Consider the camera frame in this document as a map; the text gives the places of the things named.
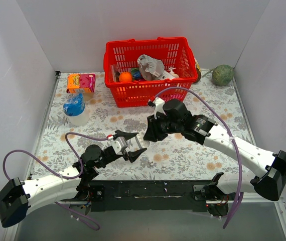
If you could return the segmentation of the white earbud charging case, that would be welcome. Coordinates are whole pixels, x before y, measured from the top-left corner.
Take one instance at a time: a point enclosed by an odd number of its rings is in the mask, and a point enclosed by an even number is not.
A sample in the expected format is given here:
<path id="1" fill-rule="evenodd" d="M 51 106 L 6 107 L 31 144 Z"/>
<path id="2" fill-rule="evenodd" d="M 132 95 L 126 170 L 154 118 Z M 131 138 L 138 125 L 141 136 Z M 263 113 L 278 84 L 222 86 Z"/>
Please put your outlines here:
<path id="1" fill-rule="evenodd" d="M 140 149 L 147 149 L 150 145 L 149 141 L 145 141 L 141 134 L 135 136 L 136 143 Z"/>

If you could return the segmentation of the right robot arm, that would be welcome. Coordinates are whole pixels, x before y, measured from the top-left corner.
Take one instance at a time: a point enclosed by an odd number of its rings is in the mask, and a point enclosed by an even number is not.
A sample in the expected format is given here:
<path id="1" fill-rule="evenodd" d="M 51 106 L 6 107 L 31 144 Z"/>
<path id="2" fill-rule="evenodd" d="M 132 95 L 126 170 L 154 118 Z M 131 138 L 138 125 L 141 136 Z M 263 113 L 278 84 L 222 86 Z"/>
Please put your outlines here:
<path id="1" fill-rule="evenodd" d="M 154 98 L 148 102 L 154 114 L 148 116 L 144 140 L 158 142 L 169 134 L 181 134 L 185 139 L 215 149 L 241 162 L 249 172 L 217 173 L 209 184 L 197 191 L 206 199 L 221 199 L 237 192 L 257 193 L 278 201 L 286 185 L 286 152 L 273 153 L 258 148 L 241 138 L 231 136 L 226 129 L 204 115 L 193 115 L 183 102 L 164 102 Z"/>

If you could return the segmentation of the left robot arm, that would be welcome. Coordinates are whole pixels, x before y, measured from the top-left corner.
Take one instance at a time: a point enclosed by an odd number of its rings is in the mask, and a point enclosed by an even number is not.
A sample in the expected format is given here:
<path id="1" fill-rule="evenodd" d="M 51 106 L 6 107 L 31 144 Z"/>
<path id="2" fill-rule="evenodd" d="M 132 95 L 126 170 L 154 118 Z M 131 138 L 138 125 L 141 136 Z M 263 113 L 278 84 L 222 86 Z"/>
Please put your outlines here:
<path id="1" fill-rule="evenodd" d="M 98 170 L 119 158 L 133 163 L 150 145 L 141 134 L 120 130 L 105 140 L 110 143 L 107 148 L 88 146 L 82 155 L 77 155 L 77 162 L 60 172 L 51 171 L 49 175 L 33 180 L 9 179 L 0 191 L 2 227 L 11 227 L 32 211 L 54 202 L 77 200 L 90 204 L 103 201 L 104 187 L 90 185 L 98 176 Z"/>

